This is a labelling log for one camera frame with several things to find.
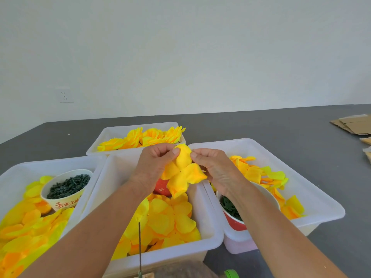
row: green object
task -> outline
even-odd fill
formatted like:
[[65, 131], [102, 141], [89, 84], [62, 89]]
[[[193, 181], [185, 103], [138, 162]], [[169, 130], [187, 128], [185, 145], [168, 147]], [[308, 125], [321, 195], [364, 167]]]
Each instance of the green object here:
[[236, 209], [236, 207], [233, 205], [233, 203], [227, 197], [222, 196], [220, 198], [220, 204], [223, 207], [223, 209], [227, 213], [229, 213], [231, 216], [233, 216], [234, 218], [236, 218], [240, 221], [243, 221], [240, 214], [238, 213], [238, 210]]
[[240, 278], [237, 274], [237, 272], [233, 269], [228, 269], [224, 271], [224, 274], [227, 278]]
[[90, 176], [81, 174], [66, 179], [64, 182], [54, 184], [47, 195], [47, 199], [60, 199], [83, 189], [89, 182]]

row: white wall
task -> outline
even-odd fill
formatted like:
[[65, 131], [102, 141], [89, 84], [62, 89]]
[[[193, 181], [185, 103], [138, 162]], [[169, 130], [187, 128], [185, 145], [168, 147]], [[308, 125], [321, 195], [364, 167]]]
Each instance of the white wall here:
[[0, 143], [45, 121], [371, 103], [370, 7], [0, 0]]

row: person's right hand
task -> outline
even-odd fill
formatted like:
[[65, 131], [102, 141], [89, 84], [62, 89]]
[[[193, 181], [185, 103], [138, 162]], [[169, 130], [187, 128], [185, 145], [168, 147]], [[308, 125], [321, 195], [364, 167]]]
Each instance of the person's right hand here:
[[233, 186], [243, 185], [248, 180], [228, 158], [224, 151], [199, 148], [192, 150], [193, 162], [206, 168], [207, 179], [225, 196]]

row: hand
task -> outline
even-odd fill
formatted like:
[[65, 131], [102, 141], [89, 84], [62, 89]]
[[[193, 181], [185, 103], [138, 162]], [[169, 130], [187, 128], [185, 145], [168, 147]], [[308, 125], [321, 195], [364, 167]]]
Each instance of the hand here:
[[229, 197], [233, 186], [248, 182], [222, 150], [194, 149], [192, 150], [191, 158], [193, 162], [206, 168], [207, 179], [212, 182], [222, 195]]
[[165, 166], [178, 157], [180, 149], [174, 148], [175, 146], [175, 144], [160, 143], [144, 148], [129, 181], [141, 186], [144, 191], [148, 191], [146, 195], [149, 195], [155, 189]]

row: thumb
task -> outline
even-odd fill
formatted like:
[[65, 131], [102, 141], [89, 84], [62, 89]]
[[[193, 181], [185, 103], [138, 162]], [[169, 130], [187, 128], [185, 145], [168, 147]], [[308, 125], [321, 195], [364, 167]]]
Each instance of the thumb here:
[[211, 164], [212, 163], [212, 158], [206, 157], [206, 156], [203, 156], [203, 155], [199, 155], [194, 151], [192, 151], [192, 153], [191, 153], [191, 159], [196, 164], [204, 166], [205, 168], [209, 168], [212, 165]]
[[180, 148], [176, 147], [170, 150], [168, 153], [166, 153], [164, 156], [160, 158], [165, 164], [168, 164], [171, 161], [173, 161], [176, 157], [178, 157], [179, 153], [180, 153]]

